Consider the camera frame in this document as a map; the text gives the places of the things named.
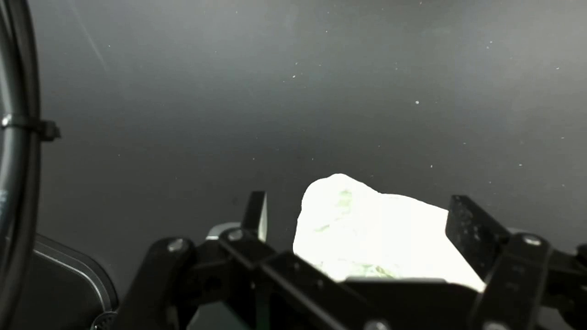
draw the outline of gray wall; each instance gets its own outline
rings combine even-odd
[[[562,249],[586,242],[587,2],[34,0],[41,233],[126,295],[151,242],[201,242],[271,192],[293,244],[311,176],[437,205],[467,192]]]

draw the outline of white object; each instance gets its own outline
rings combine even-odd
[[[335,280],[445,279],[483,291],[445,235],[447,216],[447,209],[335,174],[307,189],[294,253]]]

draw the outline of gray background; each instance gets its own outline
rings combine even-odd
[[[338,170],[443,207],[467,192],[566,251],[587,236],[587,2],[32,7],[45,114],[65,132],[47,147],[41,233],[122,295],[151,242],[203,242],[254,189],[289,247],[309,180]]]

